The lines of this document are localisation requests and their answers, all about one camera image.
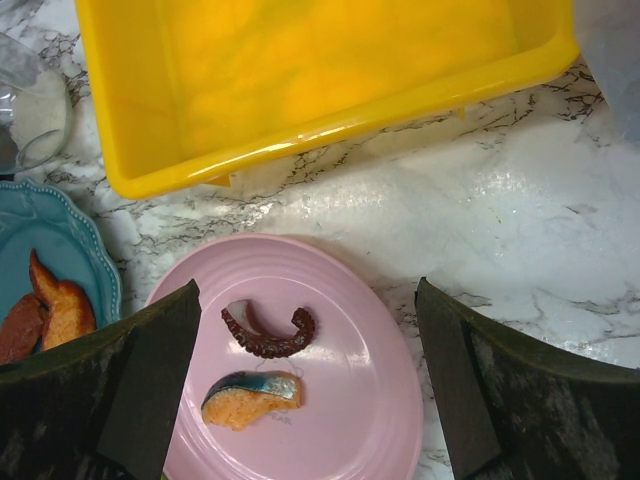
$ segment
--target marble countertop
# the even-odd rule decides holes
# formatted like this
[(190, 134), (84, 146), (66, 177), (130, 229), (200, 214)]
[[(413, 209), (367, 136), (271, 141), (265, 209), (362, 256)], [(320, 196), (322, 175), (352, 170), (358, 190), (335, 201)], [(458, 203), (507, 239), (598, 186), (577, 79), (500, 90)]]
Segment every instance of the marble countertop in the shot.
[(33, 0), (0, 29), (64, 73), (75, 120), (60, 158), (29, 172), (98, 223), (125, 313), (208, 240), (292, 235), (359, 273), (393, 312), (423, 387), (416, 480), (452, 477), (413, 307), (418, 279), (553, 345), (640, 357), (640, 155), (580, 62), (549, 84), (196, 187), (125, 200), (105, 178), (73, 0)]

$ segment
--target yellow tray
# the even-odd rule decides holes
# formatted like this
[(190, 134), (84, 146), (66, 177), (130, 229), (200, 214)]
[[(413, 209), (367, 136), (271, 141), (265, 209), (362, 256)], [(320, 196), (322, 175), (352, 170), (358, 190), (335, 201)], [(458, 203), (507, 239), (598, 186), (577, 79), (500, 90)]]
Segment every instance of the yellow tray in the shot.
[(107, 176), (128, 198), (547, 81), (571, 0), (77, 0)]

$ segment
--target white powder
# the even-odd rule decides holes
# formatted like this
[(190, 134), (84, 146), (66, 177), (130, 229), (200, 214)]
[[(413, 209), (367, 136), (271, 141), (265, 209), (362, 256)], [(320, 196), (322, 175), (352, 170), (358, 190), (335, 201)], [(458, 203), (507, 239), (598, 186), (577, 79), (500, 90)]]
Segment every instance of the white powder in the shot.
[(18, 91), (12, 102), (13, 123), (11, 138), (20, 150), (29, 142), (47, 134), (29, 145), (24, 166), (39, 163), (53, 155), (64, 140), (67, 121), (67, 100), (62, 78), (53, 71), (38, 75), (35, 86)]

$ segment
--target teal plate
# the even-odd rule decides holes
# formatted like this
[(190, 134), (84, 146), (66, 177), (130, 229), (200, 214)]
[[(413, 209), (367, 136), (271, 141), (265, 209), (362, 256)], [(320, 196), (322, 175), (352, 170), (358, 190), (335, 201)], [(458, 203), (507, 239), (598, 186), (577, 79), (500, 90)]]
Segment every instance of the teal plate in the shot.
[(120, 320), (122, 284), (98, 229), (64, 193), (26, 179), (0, 182), (0, 323), (32, 292), (29, 254), (85, 291), (96, 326)]

